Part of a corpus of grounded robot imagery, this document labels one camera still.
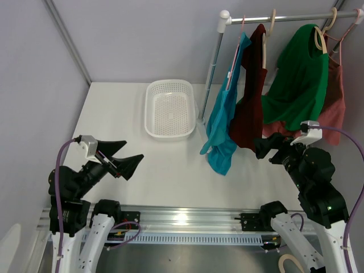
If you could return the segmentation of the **green t shirt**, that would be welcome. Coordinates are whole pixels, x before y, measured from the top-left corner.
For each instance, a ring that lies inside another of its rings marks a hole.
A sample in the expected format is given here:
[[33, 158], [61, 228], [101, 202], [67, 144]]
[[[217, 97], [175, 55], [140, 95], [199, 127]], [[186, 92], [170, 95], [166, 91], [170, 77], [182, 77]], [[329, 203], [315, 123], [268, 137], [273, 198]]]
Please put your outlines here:
[[278, 58], [276, 77], [262, 96], [263, 123], [295, 131], [318, 119], [328, 86], [329, 56], [315, 45], [317, 25], [301, 26]]

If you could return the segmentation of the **pink t shirt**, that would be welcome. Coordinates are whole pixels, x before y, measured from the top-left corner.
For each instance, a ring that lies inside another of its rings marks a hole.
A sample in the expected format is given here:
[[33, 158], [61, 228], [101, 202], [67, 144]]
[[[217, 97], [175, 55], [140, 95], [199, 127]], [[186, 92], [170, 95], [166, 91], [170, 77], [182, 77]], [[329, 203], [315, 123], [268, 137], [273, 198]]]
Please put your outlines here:
[[[343, 67], [340, 61], [336, 62], [329, 57], [328, 87], [326, 90], [325, 102], [318, 122], [322, 126], [342, 128], [345, 115], [345, 99], [343, 86]], [[297, 138], [301, 135], [299, 130], [288, 131], [283, 121], [266, 124], [263, 126], [263, 135], [271, 136], [273, 133], [281, 133], [285, 136]]]

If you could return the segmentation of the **beige hanger with green shirt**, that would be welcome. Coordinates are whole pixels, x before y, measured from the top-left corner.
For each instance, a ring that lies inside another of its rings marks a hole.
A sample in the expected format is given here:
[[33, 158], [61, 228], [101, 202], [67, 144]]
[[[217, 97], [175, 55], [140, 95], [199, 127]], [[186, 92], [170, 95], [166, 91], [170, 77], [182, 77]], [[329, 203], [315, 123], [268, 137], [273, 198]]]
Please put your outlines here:
[[314, 42], [315, 42], [315, 46], [318, 50], [320, 50], [322, 52], [322, 54], [327, 54], [327, 47], [326, 47], [326, 42], [325, 42], [325, 38], [324, 38], [324, 34], [326, 33], [326, 31], [330, 30], [335, 21], [336, 21], [336, 18], [337, 18], [337, 8], [336, 7], [333, 7], [332, 8], [332, 20], [330, 22], [329, 25], [325, 26], [322, 30], [315, 26], [314, 29], [315, 29], [315, 34], [314, 34]]

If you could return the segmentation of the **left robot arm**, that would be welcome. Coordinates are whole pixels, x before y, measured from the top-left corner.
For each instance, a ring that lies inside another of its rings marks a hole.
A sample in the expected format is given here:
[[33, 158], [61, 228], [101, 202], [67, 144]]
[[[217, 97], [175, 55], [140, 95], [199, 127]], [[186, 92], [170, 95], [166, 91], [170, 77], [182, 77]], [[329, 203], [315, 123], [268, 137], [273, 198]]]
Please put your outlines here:
[[[87, 160], [78, 172], [60, 164], [63, 151], [72, 143], [79, 146]], [[124, 226], [127, 231], [136, 228], [137, 233], [141, 232], [139, 220], [125, 219], [118, 201], [102, 199], [91, 208], [91, 203], [83, 199], [106, 174], [116, 179], [132, 177], [144, 156], [115, 158], [126, 143], [79, 135], [61, 146], [56, 167], [48, 177], [52, 272], [95, 272], [102, 250], [116, 248], [105, 244], [112, 230]]]

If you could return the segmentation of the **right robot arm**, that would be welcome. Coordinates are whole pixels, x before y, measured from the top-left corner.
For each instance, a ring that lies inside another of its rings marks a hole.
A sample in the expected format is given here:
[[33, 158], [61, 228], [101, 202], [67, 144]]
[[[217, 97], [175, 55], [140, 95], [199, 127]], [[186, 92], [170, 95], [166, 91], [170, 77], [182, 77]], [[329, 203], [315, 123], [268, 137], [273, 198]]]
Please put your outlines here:
[[317, 252], [293, 224], [280, 201], [261, 206], [260, 226], [265, 230], [273, 229], [281, 236], [303, 272], [357, 272], [350, 249], [350, 215], [344, 197], [331, 183], [335, 167], [330, 154], [280, 133], [256, 138], [254, 145], [258, 159], [276, 150], [269, 161], [282, 165], [295, 183], [300, 206], [312, 222], [321, 252]]

